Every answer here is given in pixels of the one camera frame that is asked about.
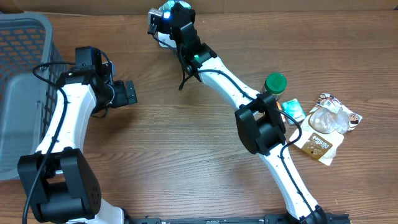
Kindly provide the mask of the green lid jar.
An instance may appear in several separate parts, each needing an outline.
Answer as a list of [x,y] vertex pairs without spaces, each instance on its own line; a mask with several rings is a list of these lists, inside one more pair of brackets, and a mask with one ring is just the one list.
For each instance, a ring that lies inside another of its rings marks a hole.
[[261,93],[269,92],[278,100],[287,86],[286,77],[278,72],[270,73],[264,81]]

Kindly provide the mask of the beige powder pouch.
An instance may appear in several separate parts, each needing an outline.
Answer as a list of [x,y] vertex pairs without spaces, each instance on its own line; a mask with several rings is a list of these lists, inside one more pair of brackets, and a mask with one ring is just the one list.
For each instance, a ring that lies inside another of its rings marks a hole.
[[326,166],[332,163],[346,133],[361,122],[362,116],[347,108],[330,93],[322,93],[290,140],[302,151]]

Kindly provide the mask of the teal snack packet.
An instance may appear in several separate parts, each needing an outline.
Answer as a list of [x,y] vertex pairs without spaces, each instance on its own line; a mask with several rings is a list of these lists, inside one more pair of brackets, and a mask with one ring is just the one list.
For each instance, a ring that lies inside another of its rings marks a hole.
[[174,7],[176,3],[181,4],[183,7],[187,9],[191,9],[191,5],[183,0],[167,0],[162,6],[159,7],[159,10],[161,11],[170,11],[171,8]]

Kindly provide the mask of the orange tissue packet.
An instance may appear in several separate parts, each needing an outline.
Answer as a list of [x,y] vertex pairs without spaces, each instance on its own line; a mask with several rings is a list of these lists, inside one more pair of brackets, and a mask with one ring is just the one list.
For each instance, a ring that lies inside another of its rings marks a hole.
[[[278,101],[276,103],[277,103],[278,110],[283,112],[283,109],[282,109],[280,103]],[[287,121],[285,115],[283,113],[281,113],[280,116],[281,116],[283,122],[285,123]]]

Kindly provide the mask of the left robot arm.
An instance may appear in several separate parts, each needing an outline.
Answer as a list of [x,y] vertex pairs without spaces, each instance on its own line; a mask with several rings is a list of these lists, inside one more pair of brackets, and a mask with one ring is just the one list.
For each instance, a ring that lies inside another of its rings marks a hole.
[[36,151],[21,156],[17,171],[27,195],[22,222],[32,212],[40,223],[133,223],[127,210],[101,196],[83,155],[89,119],[100,111],[137,103],[132,81],[115,81],[114,63],[95,47],[77,47],[75,62],[52,82],[55,111]]

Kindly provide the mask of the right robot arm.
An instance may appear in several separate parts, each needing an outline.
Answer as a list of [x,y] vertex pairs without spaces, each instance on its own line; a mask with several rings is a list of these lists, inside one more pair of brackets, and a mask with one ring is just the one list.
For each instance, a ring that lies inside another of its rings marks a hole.
[[231,73],[217,54],[200,41],[195,11],[176,1],[161,18],[161,33],[175,41],[183,81],[195,77],[217,91],[235,110],[243,146],[266,164],[284,198],[290,223],[327,223],[327,215],[311,196],[294,166],[282,117],[274,96],[259,93]]

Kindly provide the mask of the teal white tissue packet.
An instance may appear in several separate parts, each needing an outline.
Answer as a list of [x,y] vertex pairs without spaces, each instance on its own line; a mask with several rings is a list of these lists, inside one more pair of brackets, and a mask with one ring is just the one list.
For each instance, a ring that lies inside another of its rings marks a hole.
[[296,98],[283,102],[282,111],[291,116],[298,123],[301,123],[306,118],[306,114]]

